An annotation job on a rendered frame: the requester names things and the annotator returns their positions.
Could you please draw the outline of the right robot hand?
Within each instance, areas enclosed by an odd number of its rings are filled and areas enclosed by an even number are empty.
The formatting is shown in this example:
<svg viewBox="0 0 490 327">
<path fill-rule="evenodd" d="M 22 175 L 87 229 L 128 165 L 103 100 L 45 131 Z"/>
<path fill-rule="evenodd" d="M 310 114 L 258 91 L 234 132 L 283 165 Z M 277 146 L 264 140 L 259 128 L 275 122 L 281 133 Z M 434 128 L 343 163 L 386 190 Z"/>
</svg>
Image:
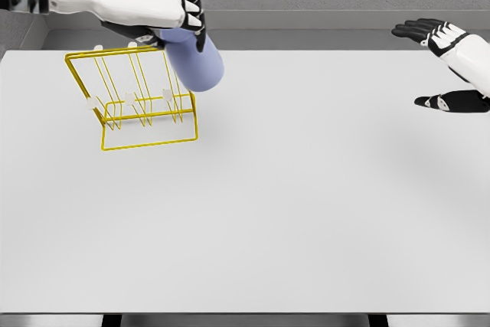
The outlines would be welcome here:
<svg viewBox="0 0 490 327">
<path fill-rule="evenodd" d="M 446 113 L 490 113 L 490 43 L 449 21 L 418 18 L 396 25 L 391 34 L 428 48 L 471 90 L 419 96 L 417 106 Z"/>
</svg>

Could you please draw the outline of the lavender blue cup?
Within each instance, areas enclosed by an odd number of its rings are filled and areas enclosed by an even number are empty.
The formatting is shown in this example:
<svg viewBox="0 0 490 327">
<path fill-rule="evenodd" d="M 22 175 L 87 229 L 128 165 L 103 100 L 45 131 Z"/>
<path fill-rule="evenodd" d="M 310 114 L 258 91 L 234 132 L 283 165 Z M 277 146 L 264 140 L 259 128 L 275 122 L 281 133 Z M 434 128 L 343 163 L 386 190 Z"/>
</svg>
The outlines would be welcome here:
<svg viewBox="0 0 490 327">
<path fill-rule="evenodd" d="M 186 89 L 204 92 L 217 86 L 224 75 L 224 63 L 219 50 L 206 36 L 204 50 L 199 52 L 194 32 L 182 28 L 162 29 L 165 52 Z"/>
</svg>

